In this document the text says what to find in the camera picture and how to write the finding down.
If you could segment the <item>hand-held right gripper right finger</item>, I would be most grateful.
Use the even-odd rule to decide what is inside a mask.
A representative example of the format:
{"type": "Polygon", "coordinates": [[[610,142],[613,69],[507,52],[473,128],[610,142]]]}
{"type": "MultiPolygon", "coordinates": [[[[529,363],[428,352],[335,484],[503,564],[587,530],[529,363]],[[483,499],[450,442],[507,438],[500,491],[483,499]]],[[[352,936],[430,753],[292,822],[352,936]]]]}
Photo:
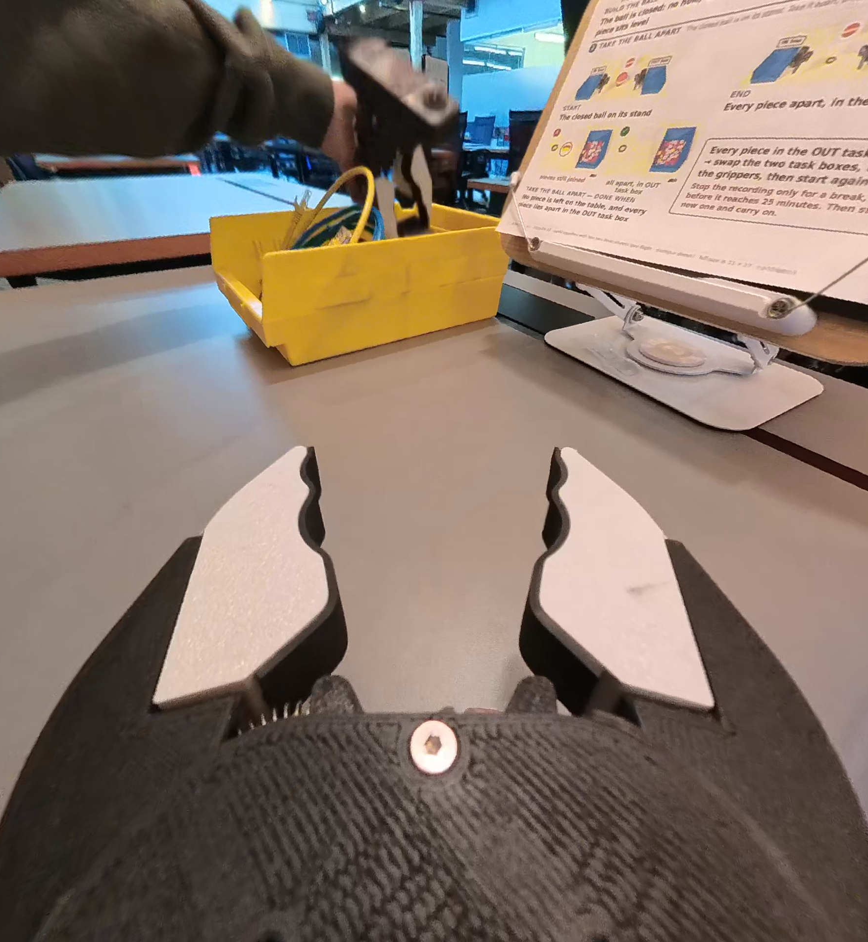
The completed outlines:
{"type": "Polygon", "coordinates": [[[715,709],[663,530],[584,458],[554,450],[545,546],[533,569],[522,659],[571,714],[634,714],[637,701],[715,709]]]}

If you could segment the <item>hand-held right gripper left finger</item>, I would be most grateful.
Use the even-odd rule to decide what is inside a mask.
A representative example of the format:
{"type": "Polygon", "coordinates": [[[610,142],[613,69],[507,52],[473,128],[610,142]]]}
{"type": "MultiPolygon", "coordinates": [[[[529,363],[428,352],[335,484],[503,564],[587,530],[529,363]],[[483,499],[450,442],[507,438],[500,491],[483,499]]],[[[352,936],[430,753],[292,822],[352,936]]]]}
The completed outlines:
{"type": "Polygon", "coordinates": [[[201,536],[153,693],[157,708],[237,696],[293,708],[346,653],[323,548],[315,450],[295,446],[231,497],[201,536]]]}

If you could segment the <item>yellow plastic bin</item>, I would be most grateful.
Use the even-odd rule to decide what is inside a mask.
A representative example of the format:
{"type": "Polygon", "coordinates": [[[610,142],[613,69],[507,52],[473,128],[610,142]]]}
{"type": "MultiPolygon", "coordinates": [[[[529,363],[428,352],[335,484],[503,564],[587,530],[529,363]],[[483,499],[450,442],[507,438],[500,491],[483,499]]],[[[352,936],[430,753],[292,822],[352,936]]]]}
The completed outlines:
{"type": "Polygon", "coordinates": [[[490,319],[509,267],[498,220],[433,206],[433,229],[280,251],[293,213],[209,221],[219,291],[291,366],[490,319]]]}

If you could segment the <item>person's left hand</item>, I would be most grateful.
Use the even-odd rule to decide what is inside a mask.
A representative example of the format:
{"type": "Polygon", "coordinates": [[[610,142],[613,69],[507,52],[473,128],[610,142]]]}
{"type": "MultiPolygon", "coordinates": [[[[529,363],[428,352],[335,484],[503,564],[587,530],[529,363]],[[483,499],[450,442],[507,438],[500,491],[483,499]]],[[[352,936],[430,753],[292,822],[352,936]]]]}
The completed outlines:
{"type": "Polygon", "coordinates": [[[357,95],[343,80],[332,81],[333,111],[327,131],[320,144],[321,152],[333,160],[340,171],[356,165],[357,95]]]}

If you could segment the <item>wooden document stand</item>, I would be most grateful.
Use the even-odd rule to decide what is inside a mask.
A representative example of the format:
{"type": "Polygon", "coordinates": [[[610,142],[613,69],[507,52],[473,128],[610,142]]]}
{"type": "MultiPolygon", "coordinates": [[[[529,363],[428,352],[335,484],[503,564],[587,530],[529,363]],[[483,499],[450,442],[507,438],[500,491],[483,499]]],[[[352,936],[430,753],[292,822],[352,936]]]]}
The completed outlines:
{"type": "Polygon", "coordinates": [[[511,258],[597,291],[612,311],[550,330],[549,346],[702,425],[753,430],[821,394],[817,378],[777,363],[781,351],[868,366],[867,304],[500,234],[511,258]]]}

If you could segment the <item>grey table with wooden edge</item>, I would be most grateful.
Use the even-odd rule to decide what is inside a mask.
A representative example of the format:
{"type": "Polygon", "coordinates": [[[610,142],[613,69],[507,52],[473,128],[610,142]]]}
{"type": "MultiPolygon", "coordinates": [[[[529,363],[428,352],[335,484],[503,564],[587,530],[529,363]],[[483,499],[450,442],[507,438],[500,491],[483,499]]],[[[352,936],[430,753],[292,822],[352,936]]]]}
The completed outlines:
{"type": "Polygon", "coordinates": [[[211,219],[291,210],[323,190],[255,173],[10,183],[0,191],[0,279],[159,266],[211,252],[211,219]]]}

